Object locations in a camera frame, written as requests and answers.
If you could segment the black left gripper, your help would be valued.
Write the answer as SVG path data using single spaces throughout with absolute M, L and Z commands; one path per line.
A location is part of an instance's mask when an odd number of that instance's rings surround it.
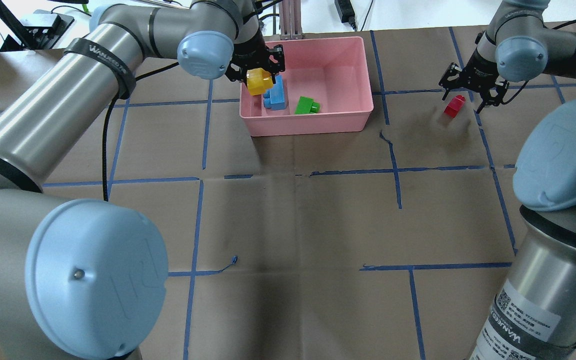
M 259 28 L 250 39 L 234 45 L 233 55 L 225 71 L 225 76 L 231 82 L 245 84 L 247 71 L 258 68 L 270 73 L 274 83 L 276 82 L 275 76 L 286 70 L 283 46 L 278 44 L 274 48 L 269 48 Z

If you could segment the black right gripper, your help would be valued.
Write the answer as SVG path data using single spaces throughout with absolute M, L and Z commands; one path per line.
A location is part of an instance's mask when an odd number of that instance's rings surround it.
M 480 109 L 503 104 L 509 88 L 507 80 L 498 80 L 498 66 L 474 50 L 468 63 L 463 68 L 451 63 L 439 80 L 438 85 L 444 89 L 442 100 L 445 101 L 451 91 L 467 89 L 480 95 Z

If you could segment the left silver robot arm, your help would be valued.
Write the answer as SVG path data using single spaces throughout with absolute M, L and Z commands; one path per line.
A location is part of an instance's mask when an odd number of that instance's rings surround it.
M 144 60 L 177 60 L 190 75 L 230 75 L 241 50 L 269 60 L 251 0 L 188 8 L 96 9 L 53 68 L 0 114 L 0 346 L 10 360 L 130 357 L 153 330 L 169 265 L 155 224 L 100 199 L 46 194 L 98 180 L 96 160 L 62 164 L 116 100 L 127 101 Z

